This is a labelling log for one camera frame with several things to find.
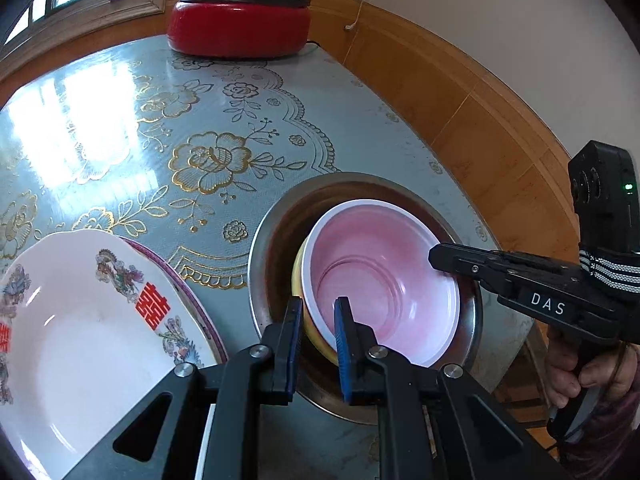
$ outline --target pink plate rim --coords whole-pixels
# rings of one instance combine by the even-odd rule
[[[130,238],[125,238],[124,236],[121,236],[120,238],[124,240],[127,244],[132,246],[135,250],[144,254],[149,260],[155,263],[162,270],[164,270],[164,272],[171,279],[171,281],[176,286],[180,287],[180,290],[183,291],[183,293],[187,296],[187,298],[189,298],[189,300],[191,301],[191,304],[196,309],[198,316],[204,323],[204,327],[202,328],[205,331],[205,335],[213,339],[213,343],[218,348],[222,363],[227,362],[229,359],[229,355],[227,354],[225,346],[222,343],[220,334],[218,333],[218,330],[216,329],[215,325],[213,325],[213,322],[209,317],[209,314],[207,314],[207,312],[204,310],[204,306],[202,305],[202,302],[196,297],[196,295],[193,293],[189,285],[187,285],[184,282],[184,280],[180,277],[180,275],[177,272],[175,272],[175,269],[172,266],[170,266],[166,261],[164,261],[157,253],[153,252],[151,249],[144,246],[140,242],[137,242]]]

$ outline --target pink bowl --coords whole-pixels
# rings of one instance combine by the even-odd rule
[[[334,301],[347,296],[356,322],[414,364],[434,364],[458,325],[460,295],[431,267],[435,235],[415,216],[380,200],[351,200],[313,227],[302,256],[306,306],[335,350]]]

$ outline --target yellow bowl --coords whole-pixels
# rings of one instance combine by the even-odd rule
[[[302,245],[298,250],[298,254],[296,254],[296,259],[293,262],[293,270],[291,271],[291,293],[292,295],[298,296],[302,299],[302,305],[304,308],[303,323],[305,325],[306,336],[324,357],[337,366],[338,355],[335,350],[329,346],[329,343],[327,343],[327,341],[325,341],[320,335],[320,332],[318,332],[318,329],[311,319],[311,314],[309,314],[309,311],[306,309],[305,297],[302,293],[302,253],[305,251],[306,240],[307,238],[302,242]]]

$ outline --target white bowl rim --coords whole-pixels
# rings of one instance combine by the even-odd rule
[[[320,217],[318,222],[316,222],[316,224],[311,229],[311,232],[309,233],[309,236],[306,240],[306,246],[302,254],[302,293],[305,296],[306,308],[308,309],[308,312],[311,315],[311,319],[313,320],[314,325],[318,329],[318,332],[320,332],[320,335],[322,336],[322,338],[324,338],[324,340],[327,341],[327,343],[329,343],[329,345],[334,350],[337,350],[336,343],[335,343],[335,336],[334,334],[331,333],[331,331],[329,330],[329,327],[327,326],[324,319],[322,318],[322,315],[320,314],[320,309],[318,307],[318,304],[316,303],[316,298],[313,294],[313,286],[311,282],[311,256],[313,253],[313,248],[316,244],[316,241],[318,240],[320,233],[322,232],[322,229],[324,229],[324,227],[335,216],[337,216],[338,214],[340,214],[341,212],[347,209],[352,209],[354,207],[359,207],[364,205],[382,207],[382,208],[390,209],[394,212],[397,212],[402,216],[404,216],[405,218],[409,219],[418,229],[423,231],[428,237],[434,238],[436,241],[438,241],[438,239],[436,238],[436,235],[433,234],[433,232],[431,232],[431,230],[414,215],[412,215],[405,209],[398,207],[395,204],[384,202],[383,200],[374,200],[369,198],[359,198],[356,200],[348,200],[347,202],[342,202],[332,207],[331,209],[329,209],[329,211],[327,211]],[[433,364],[434,362],[437,362],[437,360],[442,357],[444,352],[446,352],[447,348],[451,344],[451,341],[453,340],[453,336],[455,335],[456,329],[458,327],[458,319],[460,316],[460,294],[458,293],[458,284],[456,280],[452,279],[450,281],[451,281],[451,288],[455,288],[455,291],[453,291],[453,293],[450,295],[450,297],[454,299],[454,305],[453,305],[455,309],[454,322],[450,327],[449,333],[447,334],[447,338],[445,339],[440,351],[437,352],[437,354],[434,354],[434,356],[427,363],[422,364],[423,366],[430,366],[431,364]]]

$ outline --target window frame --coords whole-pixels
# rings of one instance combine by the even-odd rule
[[[164,12],[164,2],[165,0],[75,0],[54,8],[48,16],[31,23],[0,48],[0,81],[67,41],[120,22]]]

